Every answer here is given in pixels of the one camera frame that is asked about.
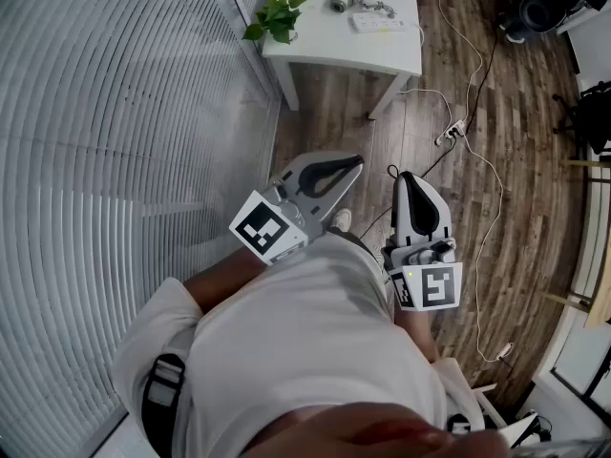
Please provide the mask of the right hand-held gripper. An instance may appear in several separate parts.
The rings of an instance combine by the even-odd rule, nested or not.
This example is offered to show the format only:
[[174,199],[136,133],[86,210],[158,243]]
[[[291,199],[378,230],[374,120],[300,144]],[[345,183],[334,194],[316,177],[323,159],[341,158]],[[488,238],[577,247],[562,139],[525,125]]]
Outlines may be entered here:
[[414,177],[413,230],[428,242],[411,245],[413,235],[405,171],[393,185],[391,227],[396,246],[385,251],[385,268],[401,311],[435,311],[460,303],[462,263],[455,258],[450,208],[422,177]]

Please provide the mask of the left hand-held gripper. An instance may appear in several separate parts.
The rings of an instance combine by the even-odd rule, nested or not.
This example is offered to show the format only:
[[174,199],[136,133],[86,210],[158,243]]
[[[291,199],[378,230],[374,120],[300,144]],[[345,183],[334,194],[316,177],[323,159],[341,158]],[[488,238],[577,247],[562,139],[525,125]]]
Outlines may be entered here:
[[265,264],[307,247],[362,172],[362,157],[346,152],[297,156],[261,192],[254,191],[229,229]]

